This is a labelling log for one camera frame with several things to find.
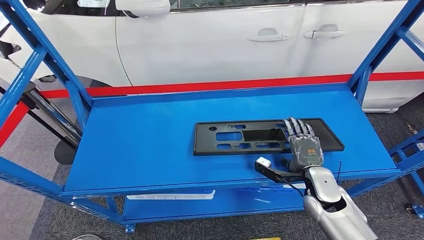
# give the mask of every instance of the black plastic panel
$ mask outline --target black plastic panel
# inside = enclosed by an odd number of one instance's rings
[[[303,118],[319,137],[322,151],[343,151],[345,146],[321,118]],[[199,122],[195,125],[195,156],[290,153],[282,120]]]

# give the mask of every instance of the blue metal shelf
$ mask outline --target blue metal shelf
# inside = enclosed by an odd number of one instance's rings
[[[225,217],[303,210],[297,193],[217,189],[212,200],[129,200],[123,216],[129,223]]]
[[[321,117],[344,143],[324,153],[324,166],[341,180],[366,179],[348,189],[358,196],[424,166],[424,151],[406,155],[424,131],[389,153],[361,110],[368,79],[404,40],[424,60],[424,44],[409,31],[424,0],[409,0],[347,84],[190,92],[93,100],[19,0],[0,0],[0,10],[34,50],[0,99],[0,126],[44,61],[69,92],[83,136],[65,186],[0,157],[0,180],[135,231],[135,223],[296,211],[293,191],[235,190],[274,185],[254,170],[259,156],[279,167],[282,154],[193,156],[197,122]],[[394,163],[391,156],[401,161]],[[113,197],[216,189],[213,200],[126,200],[123,215]],[[108,208],[88,199],[104,196]]]
[[[193,156],[195,123],[291,115],[320,116],[344,143],[324,154],[342,180],[399,172],[346,84],[145,95],[94,100],[63,195],[273,184],[254,162],[281,155]]]

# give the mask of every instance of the red line on floor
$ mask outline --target red line on floor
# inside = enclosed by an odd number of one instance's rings
[[[28,113],[30,109],[23,102],[19,102],[16,107],[13,109],[12,113],[4,122],[3,126],[0,128],[0,147],[5,144],[9,136],[24,118],[25,114]]]
[[[327,75],[327,76],[303,76],[274,79],[254,79],[239,81],[215,81],[215,82],[195,82],[178,83],[163,85],[144,85],[144,86],[108,86],[108,87],[89,87],[88,93],[93,97],[118,96],[128,94],[157,94],[157,93],[180,93],[197,91],[214,91],[230,89],[251,89],[251,88],[269,88],[284,86],[300,86],[315,84],[333,84],[345,83],[349,80],[351,74]],[[398,80],[424,80],[424,71],[414,72],[384,72],[373,73],[370,81],[398,81]],[[41,94],[48,99],[68,98],[66,89],[41,91]]]

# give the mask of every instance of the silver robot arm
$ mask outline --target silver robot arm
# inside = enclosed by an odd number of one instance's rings
[[[367,218],[349,194],[338,186],[333,173],[321,166],[323,151],[312,126],[293,117],[284,122],[285,136],[293,155],[291,161],[284,162],[288,172],[270,168],[271,162],[263,159],[256,161],[255,169],[276,183],[303,180],[306,185],[304,209],[329,240],[377,239]]]
[[[367,224],[367,217],[349,194],[337,185],[330,170],[312,166],[305,177],[313,184],[315,194],[303,198],[306,213],[330,240],[375,240],[378,237]]]

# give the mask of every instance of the floor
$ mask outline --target floor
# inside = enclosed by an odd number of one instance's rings
[[[41,84],[41,88],[58,85]],[[386,148],[424,129],[424,94],[393,114],[367,114]],[[70,118],[67,99],[55,103]],[[53,151],[59,140],[30,117],[25,117],[0,155],[41,176],[63,183],[69,166],[58,165]],[[325,239],[304,212],[255,214],[236,217],[139,224],[135,235],[125,235],[113,223],[79,212],[49,199],[0,182],[0,240],[71,240],[81,234],[97,234],[105,240],[156,239]],[[424,203],[409,177],[389,183],[355,199],[367,215],[379,239],[424,239],[424,221],[404,211],[406,202]]]

